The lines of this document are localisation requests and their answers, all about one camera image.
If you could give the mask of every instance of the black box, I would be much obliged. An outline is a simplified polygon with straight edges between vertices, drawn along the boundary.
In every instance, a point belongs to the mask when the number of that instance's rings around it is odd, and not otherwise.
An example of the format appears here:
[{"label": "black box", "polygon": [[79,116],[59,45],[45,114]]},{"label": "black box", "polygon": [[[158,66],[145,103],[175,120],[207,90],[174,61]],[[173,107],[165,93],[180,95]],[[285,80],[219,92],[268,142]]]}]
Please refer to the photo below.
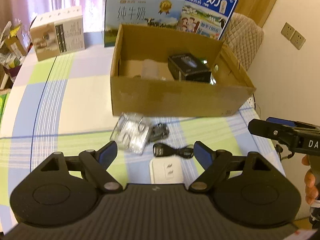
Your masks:
[{"label": "black box", "polygon": [[168,68],[176,80],[210,83],[211,69],[191,53],[168,57]]}]

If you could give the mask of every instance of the plaid tablecloth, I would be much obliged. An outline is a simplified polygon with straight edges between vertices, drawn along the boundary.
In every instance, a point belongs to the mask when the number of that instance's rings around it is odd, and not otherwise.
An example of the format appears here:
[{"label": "plaid tablecloth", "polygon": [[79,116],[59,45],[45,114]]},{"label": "plaid tablecloth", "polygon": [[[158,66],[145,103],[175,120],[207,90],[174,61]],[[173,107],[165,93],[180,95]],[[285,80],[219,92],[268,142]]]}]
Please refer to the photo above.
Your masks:
[{"label": "plaid tablecloth", "polygon": [[[113,48],[104,48],[101,33],[86,34],[87,49],[41,62],[30,52],[17,76],[0,129],[0,221],[8,232],[16,224],[9,207],[12,190],[54,151],[77,155],[99,149],[110,138],[112,116],[110,66]],[[213,150],[234,155],[258,151],[284,173],[270,140],[252,136],[247,125],[257,114],[248,103],[231,117],[154,118],[169,124],[166,143],[175,147],[199,140]],[[119,151],[108,172],[123,186],[150,183],[152,145],[143,155]],[[181,160],[188,186],[203,169],[193,158]]]}]

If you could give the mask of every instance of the electrical outlet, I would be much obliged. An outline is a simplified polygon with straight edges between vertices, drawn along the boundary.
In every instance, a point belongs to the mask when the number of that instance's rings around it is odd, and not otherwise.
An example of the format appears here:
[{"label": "electrical outlet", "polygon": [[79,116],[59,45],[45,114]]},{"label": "electrical outlet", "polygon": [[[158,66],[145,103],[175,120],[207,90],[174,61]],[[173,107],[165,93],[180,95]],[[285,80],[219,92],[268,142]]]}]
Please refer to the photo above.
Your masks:
[{"label": "electrical outlet", "polygon": [[290,41],[297,49],[301,49],[306,39],[299,32],[295,31]]},{"label": "electrical outlet", "polygon": [[288,40],[290,40],[294,34],[294,31],[295,29],[289,23],[285,23],[282,28],[281,34]]}]

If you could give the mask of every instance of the finger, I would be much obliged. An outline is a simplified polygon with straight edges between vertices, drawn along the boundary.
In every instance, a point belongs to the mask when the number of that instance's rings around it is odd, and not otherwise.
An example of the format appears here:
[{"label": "finger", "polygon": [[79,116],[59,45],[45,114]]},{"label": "finger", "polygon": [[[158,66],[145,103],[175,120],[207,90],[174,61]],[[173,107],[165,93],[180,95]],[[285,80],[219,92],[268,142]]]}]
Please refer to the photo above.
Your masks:
[{"label": "finger", "polygon": [[313,187],[316,183],[316,177],[312,174],[311,170],[308,170],[304,176],[304,183],[307,187]]},{"label": "finger", "polygon": [[309,163],[308,155],[305,155],[305,156],[302,158],[301,162],[302,162],[303,165],[309,166],[310,163]]},{"label": "finger", "polygon": [[305,192],[308,197],[314,198],[314,199],[316,199],[319,195],[318,189],[315,186],[311,188],[306,186]]},{"label": "finger", "polygon": [[314,201],[315,201],[314,198],[311,198],[311,197],[306,196],[306,202],[307,202],[309,205],[311,205]]}]

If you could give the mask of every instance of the wooden floor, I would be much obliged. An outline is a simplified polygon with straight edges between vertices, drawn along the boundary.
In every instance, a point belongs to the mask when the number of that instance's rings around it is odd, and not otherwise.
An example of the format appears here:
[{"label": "wooden floor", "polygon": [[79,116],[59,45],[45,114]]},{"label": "wooden floor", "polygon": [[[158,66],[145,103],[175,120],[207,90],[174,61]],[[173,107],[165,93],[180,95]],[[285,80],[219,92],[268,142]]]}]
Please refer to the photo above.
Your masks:
[{"label": "wooden floor", "polygon": [[309,222],[309,218],[304,218],[301,220],[296,220],[293,222],[300,229],[311,229],[312,225]]}]

